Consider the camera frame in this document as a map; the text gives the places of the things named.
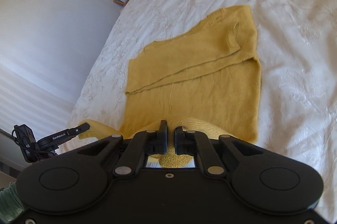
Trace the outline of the green sleeve forearm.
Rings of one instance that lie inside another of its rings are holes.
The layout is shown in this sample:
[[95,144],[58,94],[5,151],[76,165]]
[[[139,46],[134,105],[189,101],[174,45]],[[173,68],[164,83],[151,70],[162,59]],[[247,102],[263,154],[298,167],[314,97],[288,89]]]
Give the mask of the green sleeve forearm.
[[7,188],[1,188],[0,207],[1,223],[11,223],[26,210],[18,196],[15,182],[10,182]]

